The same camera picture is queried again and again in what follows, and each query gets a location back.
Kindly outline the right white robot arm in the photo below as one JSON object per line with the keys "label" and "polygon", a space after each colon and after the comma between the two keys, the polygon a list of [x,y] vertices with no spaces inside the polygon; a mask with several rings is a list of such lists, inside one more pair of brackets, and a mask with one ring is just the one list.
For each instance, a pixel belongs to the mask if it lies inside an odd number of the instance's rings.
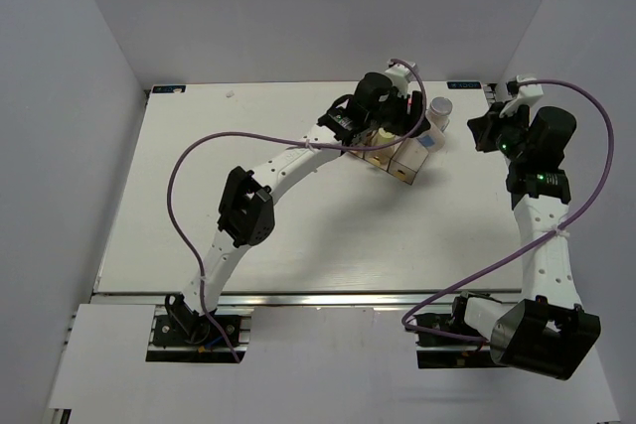
{"label": "right white robot arm", "polygon": [[501,152],[508,161],[520,239],[533,249],[522,256],[522,298],[506,306],[486,295],[464,292],[448,319],[450,335],[469,344],[481,336],[491,360],[558,380],[568,380],[600,336],[597,316],[583,310],[559,224],[568,216],[569,181],[560,164],[576,129],[569,112],[521,105],[507,113],[496,103],[468,127],[480,152]]}

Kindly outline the yellow lid spice bottle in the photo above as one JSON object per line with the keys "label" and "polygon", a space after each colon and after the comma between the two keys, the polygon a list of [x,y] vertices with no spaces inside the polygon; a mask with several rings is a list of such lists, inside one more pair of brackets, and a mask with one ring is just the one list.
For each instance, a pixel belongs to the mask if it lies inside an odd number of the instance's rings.
{"label": "yellow lid spice bottle", "polygon": [[387,148],[391,148],[390,143],[393,143],[397,137],[384,128],[380,128],[375,137],[374,137],[374,145],[379,147],[379,151]]}

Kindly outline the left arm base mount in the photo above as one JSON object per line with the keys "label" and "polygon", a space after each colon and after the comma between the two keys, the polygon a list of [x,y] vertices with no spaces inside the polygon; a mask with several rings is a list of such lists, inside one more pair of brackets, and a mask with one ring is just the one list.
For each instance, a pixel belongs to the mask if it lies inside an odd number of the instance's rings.
{"label": "left arm base mount", "polygon": [[152,322],[147,362],[238,364],[249,340],[250,317],[234,312],[213,315],[223,329],[192,311],[180,294],[170,294],[156,309]]}

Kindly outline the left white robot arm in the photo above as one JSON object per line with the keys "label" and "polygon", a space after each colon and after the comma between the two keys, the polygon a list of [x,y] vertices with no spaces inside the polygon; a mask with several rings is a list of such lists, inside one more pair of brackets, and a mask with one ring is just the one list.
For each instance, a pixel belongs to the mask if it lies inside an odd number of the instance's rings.
{"label": "left white robot arm", "polygon": [[294,185],[346,152],[369,151],[367,138],[379,129],[398,142],[422,132],[425,91],[408,89],[419,80],[413,65],[391,60],[386,71],[367,73],[353,93],[337,98],[302,139],[284,140],[282,153],[250,170],[229,172],[210,249],[194,254],[198,275],[165,300],[179,336],[197,344],[221,328],[212,316],[221,292],[245,254],[271,235],[274,207]]}

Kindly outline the silver lid white bottle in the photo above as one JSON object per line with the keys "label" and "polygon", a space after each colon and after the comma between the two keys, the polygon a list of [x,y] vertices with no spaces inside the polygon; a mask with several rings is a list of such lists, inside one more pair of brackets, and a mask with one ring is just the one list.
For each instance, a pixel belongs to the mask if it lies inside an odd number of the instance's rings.
{"label": "silver lid white bottle", "polygon": [[428,104],[426,115],[430,123],[434,123],[442,132],[445,131],[453,110],[452,101],[443,96],[436,96]]}

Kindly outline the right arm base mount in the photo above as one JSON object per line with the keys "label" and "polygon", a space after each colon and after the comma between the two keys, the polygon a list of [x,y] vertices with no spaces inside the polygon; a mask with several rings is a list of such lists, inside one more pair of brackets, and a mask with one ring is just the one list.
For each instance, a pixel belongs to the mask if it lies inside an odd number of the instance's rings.
{"label": "right arm base mount", "polygon": [[419,369],[499,368],[493,361],[489,339],[465,323],[469,296],[457,296],[449,313],[406,316],[404,329],[416,336]]}

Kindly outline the silver lid blue label bottle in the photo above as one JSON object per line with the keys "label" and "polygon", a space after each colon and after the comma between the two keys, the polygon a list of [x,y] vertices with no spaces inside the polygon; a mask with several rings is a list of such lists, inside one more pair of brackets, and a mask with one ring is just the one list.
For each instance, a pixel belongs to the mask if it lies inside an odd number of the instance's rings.
{"label": "silver lid blue label bottle", "polygon": [[430,123],[429,128],[416,136],[415,139],[429,153],[440,151],[445,145],[445,136],[434,123]]}

